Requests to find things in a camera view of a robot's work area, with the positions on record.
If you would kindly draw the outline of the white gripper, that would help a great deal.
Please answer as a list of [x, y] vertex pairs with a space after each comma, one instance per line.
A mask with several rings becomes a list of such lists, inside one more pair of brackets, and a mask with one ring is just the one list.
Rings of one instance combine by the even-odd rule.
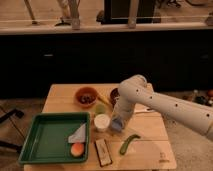
[[111, 118], [110, 127], [112, 130], [121, 132], [127, 126], [131, 116], [127, 113], [114, 113]]

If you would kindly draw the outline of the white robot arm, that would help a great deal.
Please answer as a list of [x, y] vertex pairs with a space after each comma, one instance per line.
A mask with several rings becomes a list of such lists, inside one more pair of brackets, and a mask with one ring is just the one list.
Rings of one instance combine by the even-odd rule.
[[134, 75], [118, 85], [110, 127], [121, 132], [134, 114], [136, 104], [165, 114], [187, 128], [213, 141], [213, 108], [153, 92], [142, 75]]

